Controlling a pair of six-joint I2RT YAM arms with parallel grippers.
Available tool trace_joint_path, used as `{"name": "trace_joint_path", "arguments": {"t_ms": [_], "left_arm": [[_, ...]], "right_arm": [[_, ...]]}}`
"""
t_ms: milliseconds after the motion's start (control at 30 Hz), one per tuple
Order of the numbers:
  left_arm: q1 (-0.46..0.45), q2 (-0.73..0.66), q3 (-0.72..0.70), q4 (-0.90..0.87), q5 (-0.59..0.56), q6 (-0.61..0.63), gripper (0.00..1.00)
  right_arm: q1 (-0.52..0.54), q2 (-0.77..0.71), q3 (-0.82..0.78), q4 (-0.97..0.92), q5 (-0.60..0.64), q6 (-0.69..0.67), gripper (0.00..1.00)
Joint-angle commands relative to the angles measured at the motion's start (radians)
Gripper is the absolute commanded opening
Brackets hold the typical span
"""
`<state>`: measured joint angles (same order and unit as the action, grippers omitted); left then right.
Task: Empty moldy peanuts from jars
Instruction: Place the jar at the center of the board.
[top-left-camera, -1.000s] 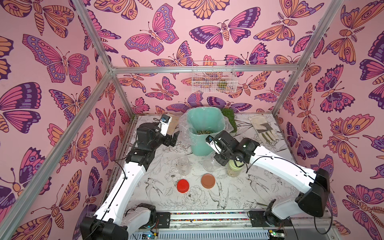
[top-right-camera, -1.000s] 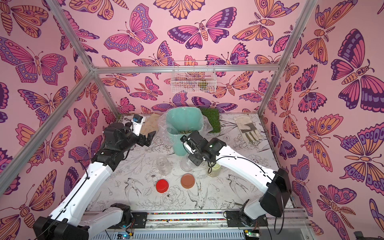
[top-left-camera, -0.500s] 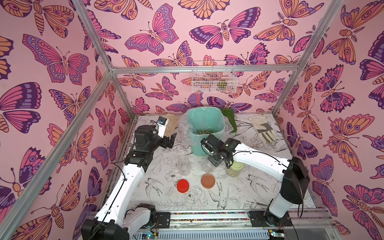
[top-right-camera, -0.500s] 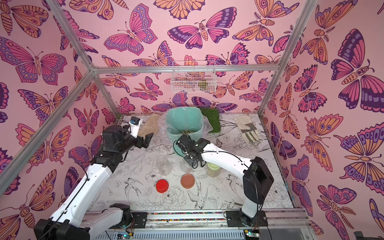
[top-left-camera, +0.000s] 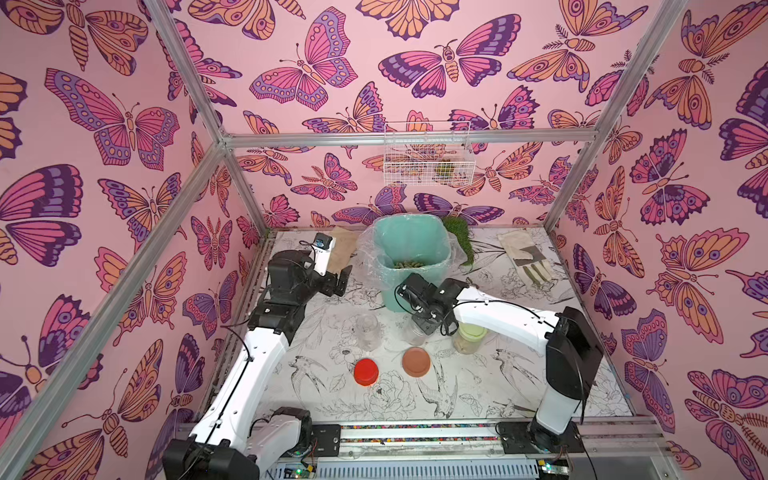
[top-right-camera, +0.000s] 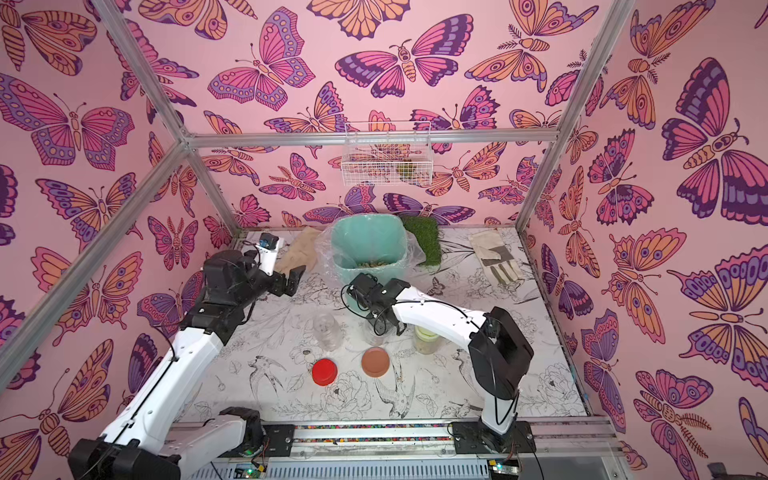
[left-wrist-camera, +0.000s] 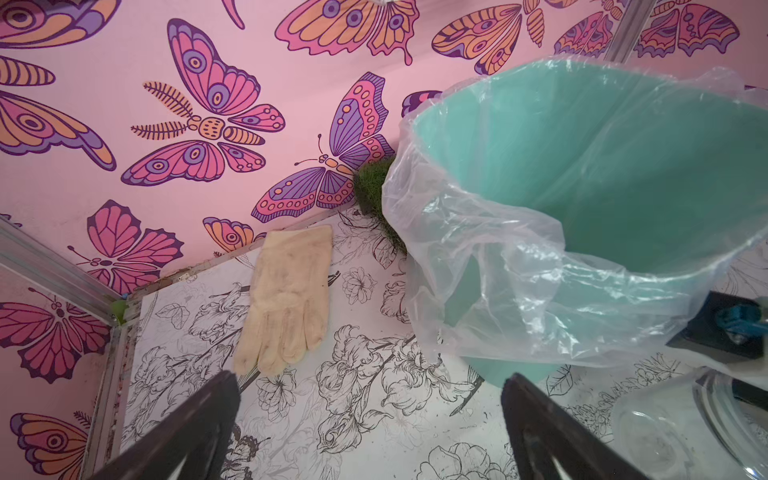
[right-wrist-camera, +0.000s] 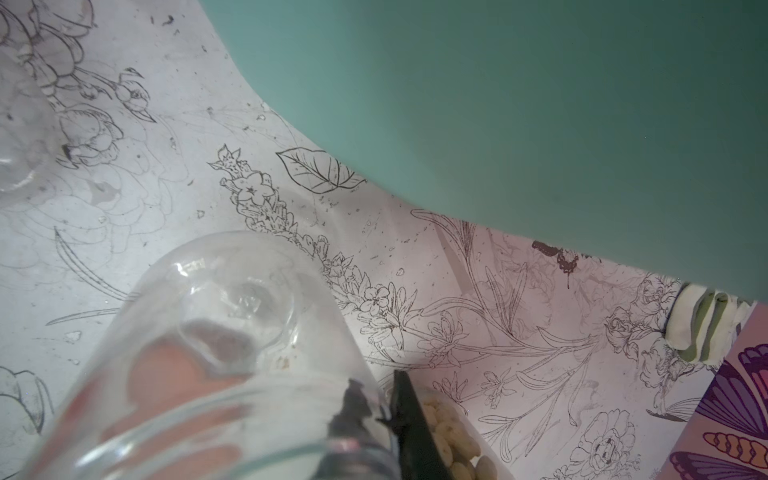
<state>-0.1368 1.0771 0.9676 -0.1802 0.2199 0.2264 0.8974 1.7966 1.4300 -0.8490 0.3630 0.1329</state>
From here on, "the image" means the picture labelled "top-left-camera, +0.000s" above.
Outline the brown jar lid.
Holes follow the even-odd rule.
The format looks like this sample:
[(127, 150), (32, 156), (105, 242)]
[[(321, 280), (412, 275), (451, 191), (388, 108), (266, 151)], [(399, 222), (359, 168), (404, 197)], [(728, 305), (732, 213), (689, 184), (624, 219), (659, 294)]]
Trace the brown jar lid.
[(426, 375), (430, 371), (431, 365), (429, 353), (420, 347), (407, 349), (401, 360), (403, 371), (413, 378), (420, 378)]

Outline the clear jar of peanuts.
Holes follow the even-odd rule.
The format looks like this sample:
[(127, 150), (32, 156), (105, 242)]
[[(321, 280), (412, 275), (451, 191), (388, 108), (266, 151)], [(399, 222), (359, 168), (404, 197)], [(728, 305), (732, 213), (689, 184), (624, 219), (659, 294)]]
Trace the clear jar of peanuts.
[(377, 316), (371, 313), (356, 316), (354, 334), (358, 346), (364, 351), (376, 350), (382, 343), (380, 322)]

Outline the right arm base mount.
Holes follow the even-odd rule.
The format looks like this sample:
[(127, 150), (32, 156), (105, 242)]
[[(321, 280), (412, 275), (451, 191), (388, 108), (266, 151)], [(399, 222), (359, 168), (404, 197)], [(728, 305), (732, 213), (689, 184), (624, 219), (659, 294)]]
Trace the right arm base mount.
[(495, 425), (505, 454), (560, 454), (584, 453), (585, 448), (577, 424), (571, 421), (562, 434), (554, 434), (530, 422), (502, 421)]

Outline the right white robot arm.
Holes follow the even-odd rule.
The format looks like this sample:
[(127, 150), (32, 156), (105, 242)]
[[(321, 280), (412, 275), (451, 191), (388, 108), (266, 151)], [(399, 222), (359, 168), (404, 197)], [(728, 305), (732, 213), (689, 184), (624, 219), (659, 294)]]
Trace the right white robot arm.
[(482, 327), (515, 340), (544, 358), (546, 389), (526, 434), (542, 452), (565, 446), (574, 414), (583, 420), (604, 353), (581, 311), (536, 310), (493, 297), (447, 278), (436, 286), (412, 273), (393, 289), (396, 303), (425, 334), (455, 336), (461, 326)]

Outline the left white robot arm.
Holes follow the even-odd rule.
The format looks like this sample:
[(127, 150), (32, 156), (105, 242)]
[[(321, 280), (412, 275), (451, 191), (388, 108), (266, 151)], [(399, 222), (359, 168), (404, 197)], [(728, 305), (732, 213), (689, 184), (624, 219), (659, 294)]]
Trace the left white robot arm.
[(334, 273), (328, 264), (335, 239), (321, 234), (306, 250), (284, 250), (269, 260), (264, 291), (246, 319), (241, 349), (221, 390), (189, 436), (173, 440), (162, 456), (168, 479), (259, 479), (285, 454), (312, 448), (308, 411), (277, 409), (261, 427), (254, 423), (276, 366), (317, 294), (344, 295), (352, 269)]

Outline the red jar lid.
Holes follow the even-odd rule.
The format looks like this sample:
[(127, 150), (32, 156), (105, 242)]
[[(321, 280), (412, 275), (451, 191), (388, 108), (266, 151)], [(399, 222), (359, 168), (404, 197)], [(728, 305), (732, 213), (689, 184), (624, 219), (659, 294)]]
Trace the red jar lid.
[(374, 385), (379, 377), (378, 365), (370, 358), (362, 358), (354, 366), (353, 377), (360, 386)]

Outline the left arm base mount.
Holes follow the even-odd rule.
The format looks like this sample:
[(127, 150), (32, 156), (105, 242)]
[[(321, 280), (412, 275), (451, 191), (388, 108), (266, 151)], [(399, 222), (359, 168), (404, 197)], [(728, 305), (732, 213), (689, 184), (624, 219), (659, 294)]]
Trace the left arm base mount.
[(310, 412), (300, 408), (277, 409), (262, 432), (278, 458), (336, 457), (340, 451), (341, 425), (315, 424)]

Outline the brown-lid peanut jar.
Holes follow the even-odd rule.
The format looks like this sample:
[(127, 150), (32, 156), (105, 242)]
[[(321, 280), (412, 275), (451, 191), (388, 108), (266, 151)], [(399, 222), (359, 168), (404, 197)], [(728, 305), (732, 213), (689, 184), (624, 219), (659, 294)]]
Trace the brown-lid peanut jar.
[(404, 322), (402, 337), (411, 346), (421, 346), (428, 338), (428, 335), (423, 332), (416, 322), (408, 319)]

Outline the green-lid peanut jar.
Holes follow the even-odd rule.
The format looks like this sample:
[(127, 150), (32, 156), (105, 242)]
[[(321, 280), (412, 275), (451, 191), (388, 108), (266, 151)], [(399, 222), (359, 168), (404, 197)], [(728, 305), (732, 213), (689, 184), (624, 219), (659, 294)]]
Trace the green-lid peanut jar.
[(472, 355), (481, 347), (488, 330), (484, 327), (460, 323), (453, 335), (453, 346), (459, 354)]

